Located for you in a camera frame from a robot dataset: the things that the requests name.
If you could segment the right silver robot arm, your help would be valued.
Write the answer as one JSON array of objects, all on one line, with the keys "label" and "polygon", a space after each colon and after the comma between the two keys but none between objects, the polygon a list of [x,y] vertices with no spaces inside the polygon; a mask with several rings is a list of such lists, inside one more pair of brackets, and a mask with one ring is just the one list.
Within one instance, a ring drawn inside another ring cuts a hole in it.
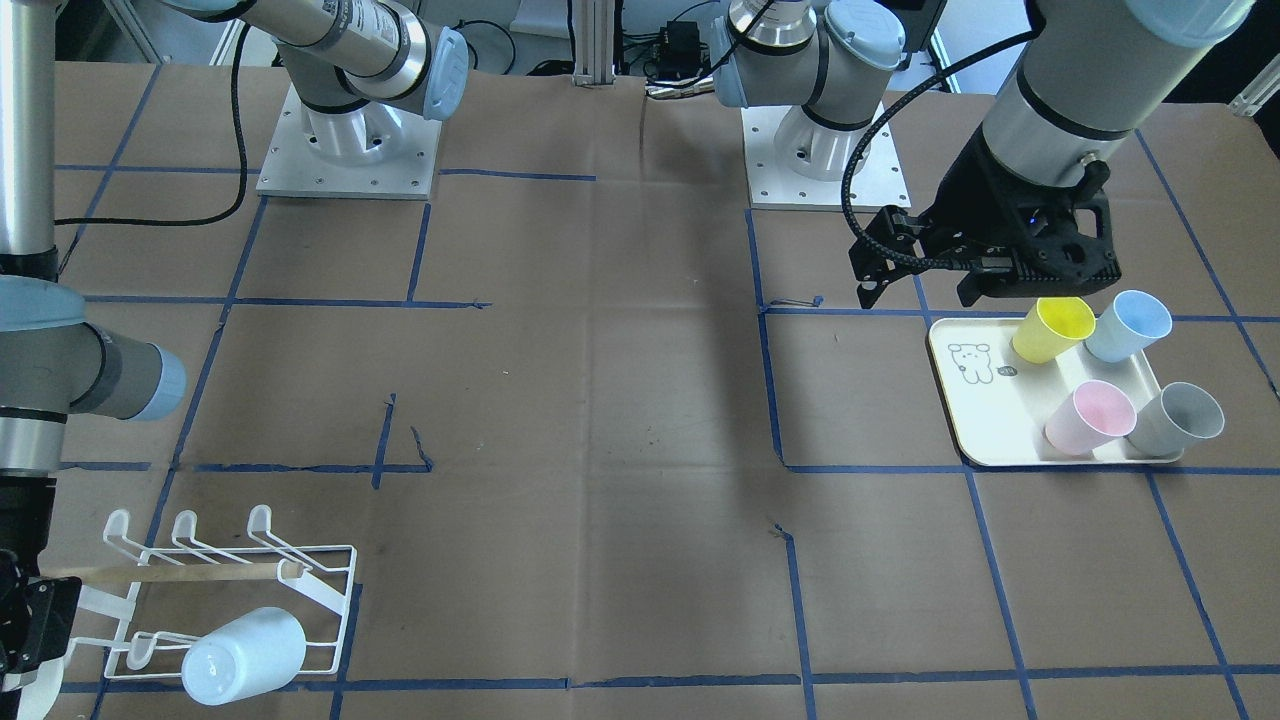
[{"label": "right silver robot arm", "polygon": [[202,356],[266,210],[330,210],[268,227],[266,250],[334,249],[385,197],[390,255],[417,261],[413,217],[436,178],[413,136],[462,99],[477,61],[425,1],[156,1],[182,29],[212,27],[280,67],[58,63],[58,27],[87,1],[3,4],[3,712],[76,633],[108,639],[63,564],[52,520],[132,507],[142,524],[195,457]]}]

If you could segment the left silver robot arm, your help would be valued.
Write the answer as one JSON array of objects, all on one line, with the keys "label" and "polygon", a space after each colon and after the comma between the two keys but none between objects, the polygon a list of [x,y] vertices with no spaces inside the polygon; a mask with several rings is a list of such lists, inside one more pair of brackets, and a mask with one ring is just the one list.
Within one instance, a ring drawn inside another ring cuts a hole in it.
[{"label": "left silver robot arm", "polygon": [[[1108,159],[1249,1],[1029,1],[1029,29],[881,99],[902,54],[900,19],[876,1],[731,1],[708,40],[728,108],[786,106],[781,143],[833,181],[854,243],[859,302],[923,272],[960,274],[957,297],[1083,297],[1121,279],[1105,184]],[[868,224],[852,181],[873,137],[909,102],[988,56],[1019,58],[919,215],[884,206]]]}]

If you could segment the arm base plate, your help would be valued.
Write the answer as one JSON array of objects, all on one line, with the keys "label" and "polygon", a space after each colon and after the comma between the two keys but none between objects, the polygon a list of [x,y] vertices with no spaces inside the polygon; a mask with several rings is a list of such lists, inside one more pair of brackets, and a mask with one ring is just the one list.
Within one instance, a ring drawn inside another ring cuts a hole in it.
[{"label": "arm base plate", "polygon": [[[745,108],[741,122],[751,208],[841,209],[841,178],[864,129],[828,129],[799,106]],[[890,204],[913,205],[890,127],[881,128],[870,141],[852,177],[849,197],[859,213],[874,213]]]},{"label": "arm base plate", "polygon": [[303,105],[291,87],[256,190],[289,199],[426,201],[443,123],[370,102],[344,114]]}]

